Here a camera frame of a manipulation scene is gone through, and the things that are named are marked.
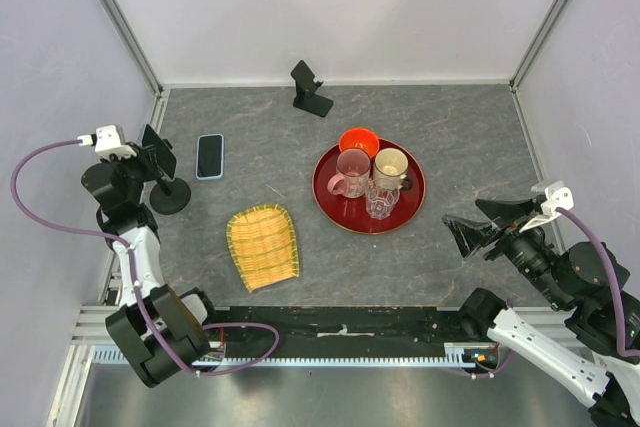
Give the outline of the black phone teal case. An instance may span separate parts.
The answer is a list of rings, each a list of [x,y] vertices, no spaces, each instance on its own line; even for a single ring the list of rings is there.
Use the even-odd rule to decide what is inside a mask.
[[[150,124],[146,124],[143,129],[141,146],[153,158],[154,165],[162,172],[162,175],[173,180],[177,168],[177,158],[172,151],[173,147],[166,139],[162,139]]]

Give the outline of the black round base phone stand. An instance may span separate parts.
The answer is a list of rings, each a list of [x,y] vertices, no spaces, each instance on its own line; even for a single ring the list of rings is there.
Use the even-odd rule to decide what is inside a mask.
[[[184,179],[176,177],[173,180],[166,180],[164,175],[155,180],[149,195],[151,208],[165,216],[180,212],[190,200],[191,188]]]

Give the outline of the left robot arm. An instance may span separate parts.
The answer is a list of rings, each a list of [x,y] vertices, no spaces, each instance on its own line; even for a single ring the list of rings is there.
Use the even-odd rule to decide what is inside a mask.
[[[95,148],[100,161],[81,178],[99,204],[96,219],[120,263],[119,309],[106,329],[133,371],[156,387],[209,351],[219,316],[203,291],[179,296],[164,282],[158,226],[141,202],[147,174],[145,151],[132,143]]]

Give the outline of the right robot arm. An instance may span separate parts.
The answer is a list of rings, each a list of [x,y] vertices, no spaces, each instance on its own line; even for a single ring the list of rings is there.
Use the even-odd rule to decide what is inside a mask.
[[[562,187],[523,201],[479,199],[486,222],[442,218],[468,258],[500,256],[557,312],[593,359],[587,361],[528,324],[491,291],[475,289],[459,310],[467,339],[484,337],[528,360],[584,405],[597,426],[639,423],[639,301],[624,291],[629,271],[570,210]]]

